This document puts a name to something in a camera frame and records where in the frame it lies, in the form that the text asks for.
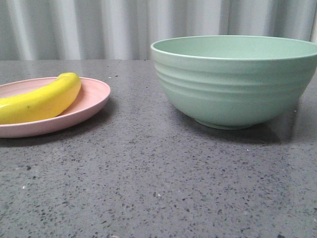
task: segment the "mint green bowl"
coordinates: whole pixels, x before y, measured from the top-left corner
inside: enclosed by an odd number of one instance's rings
[[[297,103],[315,73],[317,45],[286,38],[198,36],[151,44],[171,103],[197,122],[241,129]]]

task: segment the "yellow banana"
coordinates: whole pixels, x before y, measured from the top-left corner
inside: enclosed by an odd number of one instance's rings
[[[75,101],[80,87],[81,80],[76,73],[62,73],[34,91],[0,98],[0,124],[56,117]]]

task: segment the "quartz countertop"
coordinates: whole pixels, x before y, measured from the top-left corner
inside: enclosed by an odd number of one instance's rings
[[[73,71],[111,87],[73,127],[0,139],[1,238],[317,237],[317,76],[244,130],[200,125],[150,60],[0,61],[0,84]]]

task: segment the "plate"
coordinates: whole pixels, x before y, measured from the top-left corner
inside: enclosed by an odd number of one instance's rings
[[[0,97],[30,92],[57,77],[35,78],[0,86]],[[18,138],[42,135],[81,123],[99,112],[107,103],[110,87],[92,78],[80,77],[82,86],[75,101],[57,117],[16,124],[0,124],[0,138]]]

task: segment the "white curtain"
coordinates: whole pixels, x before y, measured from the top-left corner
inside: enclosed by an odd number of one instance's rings
[[[259,35],[317,43],[317,0],[0,0],[0,60],[149,59],[154,41]]]

